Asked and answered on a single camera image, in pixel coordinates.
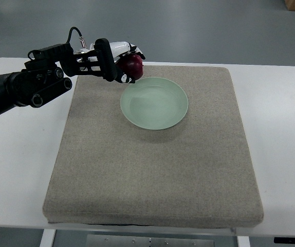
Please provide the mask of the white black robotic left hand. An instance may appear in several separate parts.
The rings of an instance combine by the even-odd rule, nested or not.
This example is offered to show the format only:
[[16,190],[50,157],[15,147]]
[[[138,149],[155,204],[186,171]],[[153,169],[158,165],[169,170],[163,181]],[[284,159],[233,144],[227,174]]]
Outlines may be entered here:
[[105,38],[97,39],[91,45],[94,55],[90,57],[90,61],[95,65],[94,70],[101,73],[101,77],[106,81],[116,81],[119,83],[135,83],[133,77],[125,74],[117,65],[116,62],[123,56],[137,54],[145,60],[142,51],[129,42],[109,42]]

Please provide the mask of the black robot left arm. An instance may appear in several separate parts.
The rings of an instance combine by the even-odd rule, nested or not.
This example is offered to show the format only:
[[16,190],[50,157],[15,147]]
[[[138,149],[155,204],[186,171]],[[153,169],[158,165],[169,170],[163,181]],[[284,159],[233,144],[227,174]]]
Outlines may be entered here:
[[72,88],[72,76],[93,75],[110,82],[117,78],[107,39],[97,39],[94,49],[83,54],[74,53],[70,39],[30,51],[24,69],[0,75],[0,115],[14,107],[44,106]]

